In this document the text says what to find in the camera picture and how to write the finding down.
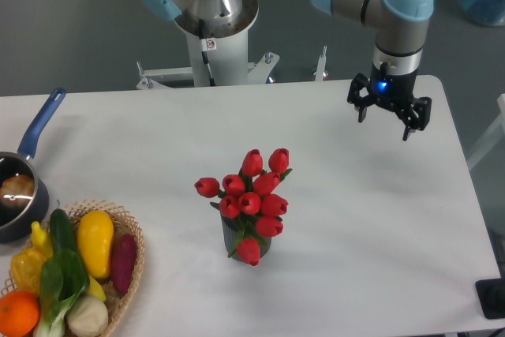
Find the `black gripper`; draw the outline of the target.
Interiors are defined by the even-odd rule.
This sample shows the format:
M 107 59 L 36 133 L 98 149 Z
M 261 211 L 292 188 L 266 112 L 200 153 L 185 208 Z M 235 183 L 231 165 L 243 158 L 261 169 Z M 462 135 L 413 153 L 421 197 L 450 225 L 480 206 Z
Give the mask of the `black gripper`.
M 358 73 L 350 82 L 347 102 L 353 104 L 358 112 L 358 122 L 362 123 L 367 109 L 377 105 L 383 109 L 395 111 L 405 128 L 402 140 L 407 141 L 410 134 L 423 131 L 431 117 L 432 99 L 430 97 L 414 98 L 413 88 L 417 77 L 417 69 L 405 75 L 393 75 L 387 69 L 386 74 L 372 66 L 370 80 Z M 368 94 L 361 95 L 363 89 Z

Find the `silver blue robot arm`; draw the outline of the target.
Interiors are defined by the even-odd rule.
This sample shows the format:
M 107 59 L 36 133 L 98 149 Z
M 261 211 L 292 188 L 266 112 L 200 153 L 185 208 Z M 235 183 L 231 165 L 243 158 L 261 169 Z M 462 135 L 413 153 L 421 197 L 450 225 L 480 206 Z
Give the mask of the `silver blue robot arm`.
M 264 83 L 276 58 L 248 62 L 248 32 L 258 0 L 141 0 L 186 35 L 197 87 Z M 371 106 L 394 113 L 406 133 L 423 130 L 432 101 L 413 94 L 434 0 L 310 0 L 318 10 L 376 30 L 369 75 L 358 74 L 347 96 L 361 117 Z

